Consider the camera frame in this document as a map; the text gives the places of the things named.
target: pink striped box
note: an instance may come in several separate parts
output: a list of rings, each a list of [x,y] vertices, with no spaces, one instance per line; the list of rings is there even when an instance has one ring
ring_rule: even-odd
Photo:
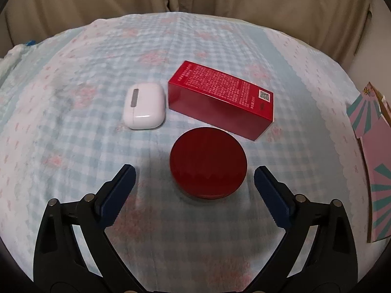
[[[368,83],[347,108],[366,164],[371,205],[368,240],[391,236],[391,117],[382,94]]]

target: pink flower print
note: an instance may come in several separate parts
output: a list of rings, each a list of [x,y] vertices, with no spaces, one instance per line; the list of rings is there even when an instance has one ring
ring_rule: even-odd
[[[175,31],[174,30],[172,30],[172,29],[166,29],[164,32],[163,32],[163,34],[164,35],[172,35],[172,34],[174,34],[175,33]]]
[[[236,30],[232,26],[230,26],[228,24],[219,25],[219,28],[222,29],[222,30],[230,31],[231,33],[235,33],[236,32]]]
[[[261,64],[255,63],[252,65],[248,65],[246,67],[246,71],[249,72],[250,76],[257,80],[269,80],[269,72],[268,70]]]
[[[52,157],[49,157],[46,161],[44,161],[44,164],[48,164],[53,167],[60,167],[62,163],[63,160],[59,155],[54,155]]]
[[[212,36],[212,34],[210,34],[209,32],[195,32],[194,35],[195,35],[196,37],[202,38],[202,39],[205,40],[205,41],[209,41],[209,40],[214,39],[214,37]]]
[[[176,16],[165,17],[160,20],[160,23],[162,24],[169,24],[174,22],[176,22]]]
[[[72,91],[74,96],[74,108],[84,109],[88,107],[96,94],[96,87],[93,86],[81,86],[78,89]]]
[[[244,259],[206,259],[208,287],[222,290],[227,287],[230,291],[242,291],[252,280],[249,273],[250,263]]]
[[[138,29],[130,28],[124,31],[122,34],[123,37],[136,37],[138,35]]]
[[[195,56],[198,58],[205,59],[208,57],[208,53],[207,52],[195,52]]]
[[[143,64],[161,65],[168,62],[165,57],[166,51],[149,51],[140,56],[138,61]]]
[[[124,122],[121,122],[116,128],[115,128],[115,131],[116,132],[121,132],[123,130],[127,130],[128,127],[124,124]]]
[[[281,137],[281,134],[282,134],[282,129],[278,126],[273,126],[271,129],[270,129],[272,135],[273,135],[273,138],[275,141],[277,141],[280,137]]]
[[[122,207],[113,226],[106,229],[110,240],[114,238],[131,237],[133,240],[143,241],[144,236],[153,231],[154,222],[151,221],[153,210],[151,207],[137,207],[136,197],[130,195]]]

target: blue object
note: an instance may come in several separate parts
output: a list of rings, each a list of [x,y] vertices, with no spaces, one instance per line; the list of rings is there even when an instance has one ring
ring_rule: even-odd
[[[136,169],[126,164],[112,181],[103,185],[101,190],[107,195],[102,204],[95,204],[95,212],[100,216],[100,227],[106,228],[114,224],[135,183]]]
[[[265,171],[267,171],[268,176],[273,178],[273,181],[267,177]],[[265,166],[258,167],[254,172],[254,184],[257,188],[259,194],[261,195],[267,209],[269,209],[270,214],[272,215],[277,226],[284,228],[285,230],[291,227],[290,215],[294,210],[293,194],[289,191],[288,187],[277,182],[274,176],[271,175],[269,170]],[[287,189],[288,194],[292,194],[292,202],[288,205],[287,201],[284,200],[283,196],[280,194],[282,191],[278,189],[285,188]]]
[[[35,45],[35,44],[37,44],[36,41],[31,40],[30,42],[27,42],[25,45],[26,46],[32,46],[32,45]]]

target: red tin lid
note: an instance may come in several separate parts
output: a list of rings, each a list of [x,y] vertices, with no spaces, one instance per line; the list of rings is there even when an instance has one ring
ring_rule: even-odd
[[[202,199],[232,194],[243,183],[247,158],[239,142],[216,128],[195,128],[176,140],[170,168],[179,186]]]

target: qr code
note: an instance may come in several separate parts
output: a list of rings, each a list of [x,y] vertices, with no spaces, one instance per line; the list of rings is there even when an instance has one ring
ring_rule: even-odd
[[[259,90],[259,98],[266,100],[267,102],[270,102],[270,94],[268,94],[262,90]]]

